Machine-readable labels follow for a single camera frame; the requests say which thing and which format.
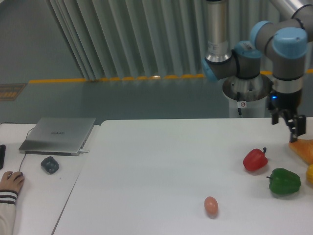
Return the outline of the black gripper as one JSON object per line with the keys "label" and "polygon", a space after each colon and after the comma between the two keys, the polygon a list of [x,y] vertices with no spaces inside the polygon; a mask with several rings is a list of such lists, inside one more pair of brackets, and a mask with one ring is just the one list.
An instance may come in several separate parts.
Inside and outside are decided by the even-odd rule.
{"label": "black gripper", "polygon": [[286,111],[291,115],[287,117],[286,124],[290,130],[290,142],[296,142],[298,137],[306,133],[306,116],[298,115],[302,90],[294,93],[281,93],[272,90],[267,98],[267,109],[271,112],[271,124],[279,122],[280,112]]}

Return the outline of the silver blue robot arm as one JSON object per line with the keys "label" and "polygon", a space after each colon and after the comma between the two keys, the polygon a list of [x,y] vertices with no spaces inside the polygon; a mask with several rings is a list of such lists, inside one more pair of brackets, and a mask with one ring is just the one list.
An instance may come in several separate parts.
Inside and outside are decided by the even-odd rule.
{"label": "silver blue robot arm", "polygon": [[274,0],[274,7],[285,18],[279,23],[258,22],[251,30],[248,45],[229,47],[228,2],[207,0],[208,43],[202,60],[205,76],[213,81],[235,76],[250,80],[260,73],[261,56],[273,64],[274,81],[266,89],[271,123],[281,117],[289,127],[290,141],[306,132],[306,117],[297,112],[305,73],[308,43],[313,40],[313,3],[310,0]]}

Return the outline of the white striped sleeve forearm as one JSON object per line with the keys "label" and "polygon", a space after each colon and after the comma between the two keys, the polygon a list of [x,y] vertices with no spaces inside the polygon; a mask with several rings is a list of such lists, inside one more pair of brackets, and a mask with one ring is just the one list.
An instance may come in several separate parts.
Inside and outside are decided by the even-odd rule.
{"label": "white striped sleeve forearm", "polygon": [[16,218],[18,193],[12,190],[0,191],[0,234],[12,235]]}

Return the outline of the person's bare hand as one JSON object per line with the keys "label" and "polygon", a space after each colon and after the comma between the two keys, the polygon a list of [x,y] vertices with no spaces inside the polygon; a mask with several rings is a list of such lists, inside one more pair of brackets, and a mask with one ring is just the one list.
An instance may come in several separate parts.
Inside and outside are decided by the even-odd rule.
{"label": "person's bare hand", "polygon": [[25,180],[24,176],[17,178],[19,174],[20,174],[20,171],[5,172],[0,180],[0,189],[4,191],[13,191],[19,194],[20,190],[23,187],[24,180]]}

